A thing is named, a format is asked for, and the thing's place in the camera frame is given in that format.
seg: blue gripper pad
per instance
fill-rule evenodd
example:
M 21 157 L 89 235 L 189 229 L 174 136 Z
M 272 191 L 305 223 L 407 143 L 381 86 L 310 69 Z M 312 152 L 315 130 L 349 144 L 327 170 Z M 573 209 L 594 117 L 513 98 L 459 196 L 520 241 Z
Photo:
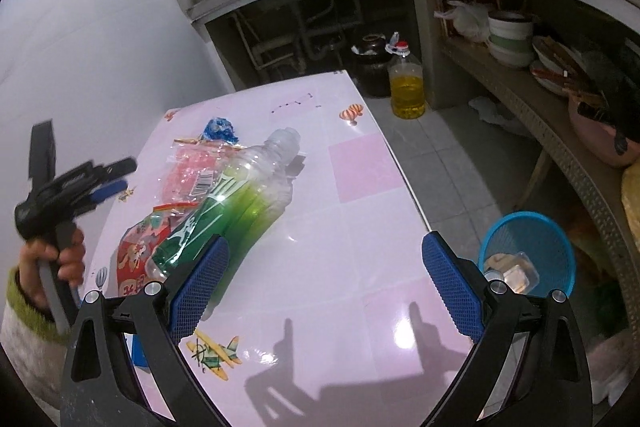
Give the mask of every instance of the blue gripper pad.
M 202 256 L 180 293 L 172 299 L 168 332 L 174 344 L 193 334 L 228 264 L 229 245 L 219 237 Z
M 460 273 L 458 258 L 437 232 L 422 240 L 422 262 L 458 331 L 478 343 L 484 333 L 481 303 Z

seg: red snack package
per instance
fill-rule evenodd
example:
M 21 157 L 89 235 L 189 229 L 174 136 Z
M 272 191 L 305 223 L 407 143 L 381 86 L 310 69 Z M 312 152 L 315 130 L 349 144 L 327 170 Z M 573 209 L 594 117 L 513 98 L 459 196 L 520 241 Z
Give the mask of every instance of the red snack package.
M 145 219 L 127 230 L 114 254 L 118 296 L 138 293 L 144 287 L 148 282 L 146 261 L 196 207 L 196 203 L 156 206 Z

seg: yellow bottle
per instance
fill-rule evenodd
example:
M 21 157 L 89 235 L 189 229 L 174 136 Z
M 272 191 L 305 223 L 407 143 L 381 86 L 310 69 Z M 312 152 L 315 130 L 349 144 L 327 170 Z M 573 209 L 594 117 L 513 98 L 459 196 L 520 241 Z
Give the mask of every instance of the yellow bottle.
M 411 54 L 409 45 L 404 41 L 396 44 L 394 53 L 396 57 L 389 64 L 391 109 L 399 118 L 418 118 L 426 108 L 422 65 Z

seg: blue plastic basket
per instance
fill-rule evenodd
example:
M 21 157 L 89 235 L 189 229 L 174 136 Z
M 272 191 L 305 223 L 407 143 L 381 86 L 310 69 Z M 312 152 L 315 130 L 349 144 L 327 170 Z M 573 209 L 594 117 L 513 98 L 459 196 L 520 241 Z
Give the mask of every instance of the blue plastic basket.
M 503 217 L 487 233 L 480 249 L 478 267 L 496 253 L 524 252 L 536 267 L 540 283 L 530 295 L 546 297 L 552 290 L 571 295 L 575 283 L 574 249 L 556 224 L 536 212 L 515 212 Z

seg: pink tablecloth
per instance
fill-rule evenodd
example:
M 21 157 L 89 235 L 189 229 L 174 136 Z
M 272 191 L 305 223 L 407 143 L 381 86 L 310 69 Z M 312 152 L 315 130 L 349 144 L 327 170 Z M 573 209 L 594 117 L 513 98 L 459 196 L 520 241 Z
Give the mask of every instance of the pink tablecloth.
M 196 136 L 222 116 L 243 144 L 290 126 L 304 166 L 285 214 L 254 246 L 222 302 L 198 326 L 225 347 L 238 337 L 241 363 L 227 380 L 180 348 L 232 425 L 413 426 L 426 418 L 470 349 L 421 262 L 426 226 L 369 111 L 349 125 L 338 115 L 365 105 L 344 72 L 318 74 L 207 100 L 164 118 L 116 201 L 85 291 L 110 268 L 125 230 L 149 213 L 172 140 Z M 140 371 L 150 403 L 168 415 L 153 378 Z

